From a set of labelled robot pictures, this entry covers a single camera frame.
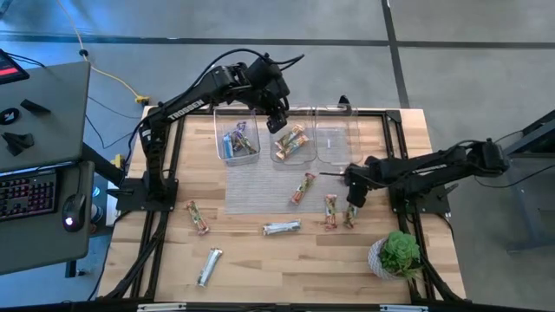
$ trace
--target potted plant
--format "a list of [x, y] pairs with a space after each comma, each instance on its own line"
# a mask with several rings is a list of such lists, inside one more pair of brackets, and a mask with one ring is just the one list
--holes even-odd
[[420, 247], [414, 236], [393, 231], [370, 247], [368, 264], [381, 279], [409, 279], [421, 267]]

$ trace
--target white pot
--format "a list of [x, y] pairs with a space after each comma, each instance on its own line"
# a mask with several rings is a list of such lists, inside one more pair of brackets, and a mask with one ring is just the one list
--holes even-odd
[[387, 238], [382, 238], [379, 241], [375, 242], [372, 247], [370, 247], [370, 251], [368, 252], [368, 266], [370, 270], [374, 272], [374, 274], [380, 277], [383, 280], [392, 281], [397, 279], [402, 279], [400, 276], [395, 276], [389, 272], [387, 272], [382, 267], [382, 261], [380, 261], [380, 250], [382, 250], [382, 245], [385, 244]]

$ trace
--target wrapped candy bar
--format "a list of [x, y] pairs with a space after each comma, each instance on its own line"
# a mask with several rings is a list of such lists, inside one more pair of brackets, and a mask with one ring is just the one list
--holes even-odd
[[350, 229], [354, 228], [356, 214], [358, 214], [358, 207], [349, 204], [349, 207], [347, 207], [347, 211], [345, 212], [345, 220], [343, 221], [343, 225]]
[[200, 216], [200, 211], [197, 204], [195, 204], [194, 201], [190, 201], [189, 204], [187, 204], [187, 210], [189, 210], [189, 213], [191, 213], [191, 218], [193, 219], [193, 222], [199, 228], [199, 230], [197, 231], [197, 234], [201, 236], [205, 235], [210, 230], [210, 228], [208, 227], [208, 224], [206, 224], [202, 216]]
[[224, 252], [218, 248], [211, 248], [210, 254], [208, 254], [208, 258], [206, 259], [205, 267], [200, 272], [199, 278], [197, 279], [197, 285], [200, 287], [206, 287], [206, 283], [212, 276], [214, 272], [214, 268], [216, 267], [216, 263], [218, 259], [222, 257]]
[[314, 174], [311, 174], [308, 172], [304, 174], [303, 182], [297, 188], [297, 190], [295, 191], [295, 194], [293, 194], [293, 197], [291, 198], [291, 202], [293, 204], [297, 204], [297, 205], [300, 204], [301, 199], [303, 199], [304, 194], [310, 189], [310, 187], [314, 183], [315, 178], [316, 176]]
[[303, 131], [303, 126], [295, 125], [291, 131], [276, 141], [277, 147], [279, 147], [280, 150], [284, 150]]
[[227, 159], [233, 157], [232, 136], [229, 133], [224, 136], [224, 155]]
[[252, 147], [251, 142], [245, 137], [242, 132], [235, 130], [233, 131], [233, 135], [236, 137], [236, 140], [246, 150], [247, 153], [257, 153], [257, 150]]
[[240, 132], [242, 134], [245, 131], [245, 129], [246, 129], [246, 121], [240, 121], [236, 125], [236, 129], [231, 133], [234, 152], [238, 152], [243, 149], [243, 143], [241, 143], [241, 139], [239, 138], [239, 136], [236, 135], [236, 132]]
[[246, 129], [246, 121], [240, 121], [237, 123], [237, 130], [243, 132]]
[[263, 233], [264, 235], [272, 235], [277, 233], [283, 233], [288, 231], [299, 231], [301, 230], [301, 219], [286, 223], [270, 223], [264, 224]]
[[326, 195], [326, 230], [333, 230], [337, 228], [336, 222], [336, 201], [337, 195]]
[[277, 152], [276, 155], [281, 160], [284, 160], [308, 141], [309, 141], [309, 138], [306, 135], [301, 134], [298, 138], [291, 141], [284, 150]]

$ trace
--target computer mouse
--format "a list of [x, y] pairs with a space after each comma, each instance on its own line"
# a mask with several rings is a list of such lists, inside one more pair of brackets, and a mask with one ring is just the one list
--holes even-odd
[[62, 207], [62, 224], [66, 231], [75, 232], [85, 223], [85, 201], [83, 194], [70, 195]]

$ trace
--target yellow cable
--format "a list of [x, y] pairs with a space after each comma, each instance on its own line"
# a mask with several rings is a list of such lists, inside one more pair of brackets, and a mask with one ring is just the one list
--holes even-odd
[[[63, 12], [65, 13], [65, 15], [68, 17], [69, 22], [71, 23], [71, 26], [73, 27], [73, 31], [75, 32], [75, 34], [77, 35], [77, 40], [79, 40], [79, 45], [81, 46], [81, 49], [85, 49], [83, 47], [83, 41], [81, 39], [81, 35], [79, 35], [79, 31], [77, 30], [77, 26], [75, 26], [75, 22], [73, 20], [73, 18], [71, 18], [71, 15], [68, 13], [68, 11], [66, 10], [66, 8], [63, 6], [63, 4], [60, 2], [60, 0], [56, 0], [58, 2], [58, 5], [60, 6], [60, 8], [62, 8]], [[119, 81], [122, 85], [124, 85], [126, 88], [129, 89], [129, 91], [131, 91], [131, 93], [133, 93], [133, 95], [135, 96], [135, 102], [137, 103], [141, 103], [143, 101], [148, 101], [150, 98], [148, 96], [144, 96], [144, 95], [139, 95], [133, 88], [131, 88], [131, 86], [129, 86], [125, 81], [123, 81], [120, 77], [117, 77], [115, 75], [111, 75], [107, 72], [101, 71], [98, 68], [95, 67], [95, 65], [93, 65], [93, 63], [87, 58], [86, 55], [83, 55], [83, 59], [85, 59], [85, 62], [88, 62], [90, 64], [90, 67], [97, 72], [98, 74], [101, 75], [105, 75], [106, 77], [112, 78], [115, 81]]]

